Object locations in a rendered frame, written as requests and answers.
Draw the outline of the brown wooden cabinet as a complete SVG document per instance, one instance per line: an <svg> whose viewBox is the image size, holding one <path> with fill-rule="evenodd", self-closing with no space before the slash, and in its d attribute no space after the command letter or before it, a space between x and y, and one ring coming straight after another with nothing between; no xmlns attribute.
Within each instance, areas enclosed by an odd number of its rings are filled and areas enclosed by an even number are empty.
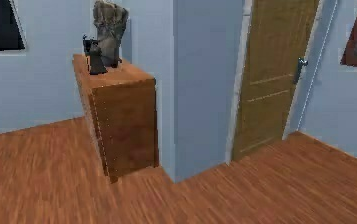
<svg viewBox="0 0 357 224"><path fill-rule="evenodd" d="M155 78L128 61L91 75L88 58L73 67L91 140L104 174L115 182L159 165Z"/></svg>

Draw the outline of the brown wooden room door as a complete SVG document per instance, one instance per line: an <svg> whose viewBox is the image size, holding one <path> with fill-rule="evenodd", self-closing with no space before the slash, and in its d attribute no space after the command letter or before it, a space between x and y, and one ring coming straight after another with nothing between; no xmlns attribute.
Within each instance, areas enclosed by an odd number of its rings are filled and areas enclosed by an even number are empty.
<svg viewBox="0 0 357 224"><path fill-rule="evenodd" d="M319 0L254 0L232 159L283 136Z"/></svg>

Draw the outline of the small black figurine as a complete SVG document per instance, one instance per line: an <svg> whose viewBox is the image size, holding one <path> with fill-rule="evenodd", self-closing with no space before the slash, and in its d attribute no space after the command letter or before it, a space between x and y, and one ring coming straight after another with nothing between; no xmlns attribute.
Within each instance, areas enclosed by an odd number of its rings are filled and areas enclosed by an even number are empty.
<svg viewBox="0 0 357 224"><path fill-rule="evenodd" d="M98 41L88 39L86 35L83 36L84 53L87 57L88 70L90 75L99 75L107 72L101 59L101 48L98 46Z"/></svg>

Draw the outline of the grey stone sculpture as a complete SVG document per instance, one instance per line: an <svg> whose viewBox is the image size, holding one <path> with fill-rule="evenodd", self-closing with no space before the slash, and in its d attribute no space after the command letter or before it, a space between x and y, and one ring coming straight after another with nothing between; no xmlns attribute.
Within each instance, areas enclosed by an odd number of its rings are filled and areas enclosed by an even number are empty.
<svg viewBox="0 0 357 224"><path fill-rule="evenodd" d="M96 0L93 24L97 28L98 46L105 66L117 68L121 61L119 48L126 30L129 12L115 3Z"/></svg>

